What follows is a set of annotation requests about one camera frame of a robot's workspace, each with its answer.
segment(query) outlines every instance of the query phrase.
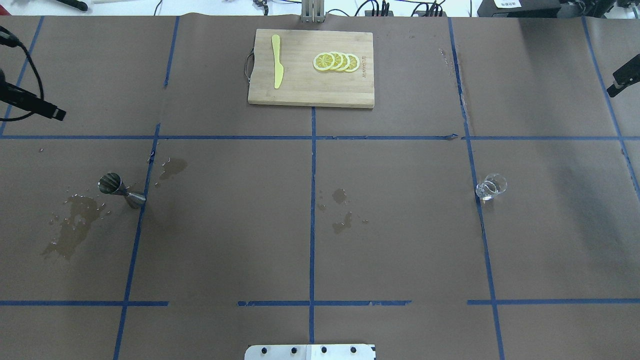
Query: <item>liquid stain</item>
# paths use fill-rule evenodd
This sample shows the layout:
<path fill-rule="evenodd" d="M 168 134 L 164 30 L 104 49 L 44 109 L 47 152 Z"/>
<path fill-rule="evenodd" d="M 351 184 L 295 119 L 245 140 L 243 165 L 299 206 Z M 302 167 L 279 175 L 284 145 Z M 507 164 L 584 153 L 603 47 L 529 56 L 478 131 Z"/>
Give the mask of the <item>liquid stain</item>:
<path fill-rule="evenodd" d="M 98 207 L 91 197 L 74 195 L 67 199 L 71 209 L 68 218 L 60 222 L 60 234 L 51 241 L 41 255 L 48 258 L 52 252 L 57 252 L 69 260 L 76 252 L 76 247 L 84 241 L 91 230 L 94 221 L 100 218 L 105 204 Z"/>
<path fill-rule="evenodd" d="M 332 196 L 336 203 L 342 204 L 347 199 L 347 191 L 345 189 L 338 189 L 333 192 Z"/>
<path fill-rule="evenodd" d="M 162 164 L 162 174 L 160 174 L 160 180 L 170 179 L 171 176 L 182 172 L 187 167 L 187 161 L 178 158 L 169 158 L 166 163 Z"/>
<path fill-rule="evenodd" d="M 333 223 L 333 232 L 335 234 L 340 234 L 341 232 L 343 232 L 345 229 L 348 229 L 351 227 L 351 216 L 352 216 L 352 212 L 348 212 L 347 215 L 344 215 L 344 221 L 343 222 L 335 222 Z"/>

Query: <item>lemon slice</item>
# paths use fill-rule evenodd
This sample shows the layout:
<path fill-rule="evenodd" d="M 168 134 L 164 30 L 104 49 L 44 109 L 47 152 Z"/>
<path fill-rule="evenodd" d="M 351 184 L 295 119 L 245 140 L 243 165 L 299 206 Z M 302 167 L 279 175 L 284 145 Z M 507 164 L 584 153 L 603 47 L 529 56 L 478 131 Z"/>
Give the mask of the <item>lemon slice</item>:
<path fill-rule="evenodd" d="M 360 58 L 354 54 L 346 54 L 349 58 L 349 66 L 344 69 L 344 72 L 354 72 L 360 67 Z"/>
<path fill-rule="evenodd" d="M 335 61 L 335 57 L 333 56 L 333 54 L 319 53 L 314 58 L 314 67 L 318 71 L 327 71 L 331 69 L 334 61 Z"/>
<path fill-rule="evenodd" d="M 346 69 L 349 68 L 349 65 L 351 65 L 351 58 L 349 56 L 347 56 L 347 54 L 344 53 L 340 53 L 340 56 L 344 58 L 344 63 L 342 64 L 341 67 L 335 69 L 336 71 L 345 71 Z"/>
<path fill-rule="evenodd" d="M 332 70 L 342 67 L 342 65 L 344 64 L 344 58 L 341 54 L 342 53 L 338 53 L 337 51 L 331 52 L 331 55 L 333 55 L 333 58 L 335 58 L 335 60 L 333 61 L 333 66 L 331 67 Z"/>

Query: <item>clear glass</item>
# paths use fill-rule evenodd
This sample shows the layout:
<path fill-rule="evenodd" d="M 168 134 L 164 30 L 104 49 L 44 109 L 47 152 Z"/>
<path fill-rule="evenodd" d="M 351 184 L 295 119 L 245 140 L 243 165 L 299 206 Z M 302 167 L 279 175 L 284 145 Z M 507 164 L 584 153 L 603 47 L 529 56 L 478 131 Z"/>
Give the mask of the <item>clear glass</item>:
<path fill-rule="evenodd" d="M 507 190 L 507 179 L 500 174 L 489 174 L 476 186 L 476 195 L 482 200 L 491 200 Z"/>

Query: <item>white bracket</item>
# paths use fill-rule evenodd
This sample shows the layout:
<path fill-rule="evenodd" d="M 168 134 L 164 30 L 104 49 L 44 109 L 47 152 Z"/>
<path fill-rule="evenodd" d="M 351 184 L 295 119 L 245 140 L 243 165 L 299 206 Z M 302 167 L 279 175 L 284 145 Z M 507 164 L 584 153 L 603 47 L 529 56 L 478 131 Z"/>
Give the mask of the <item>white bracket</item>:
<path fill-rule="evenodd" d="M 302 0 L 302 22 L 324 22 L 324 0 Z"/>
<path fill-rule="evenodd" d="M 367 344 L 254 345 L 244 360 L 376 360 L 376 346 Z"/>

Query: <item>black handle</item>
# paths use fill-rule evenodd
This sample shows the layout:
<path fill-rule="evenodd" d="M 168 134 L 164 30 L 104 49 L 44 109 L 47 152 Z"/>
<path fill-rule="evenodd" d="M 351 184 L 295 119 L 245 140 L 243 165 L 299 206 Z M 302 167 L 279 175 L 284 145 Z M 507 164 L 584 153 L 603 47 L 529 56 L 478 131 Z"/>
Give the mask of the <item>black handle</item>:
<path fill-rule="evenodd" d="M 63 4 L 67 4 L 69 6 L 73 6 L 74 8 L 85 12 L 87 10 L 89 10 L 89 7 L 83 3 L 82 1 L 78 1 L 78 0 L 58 0 L 59 2 L 63 3 Z"/>

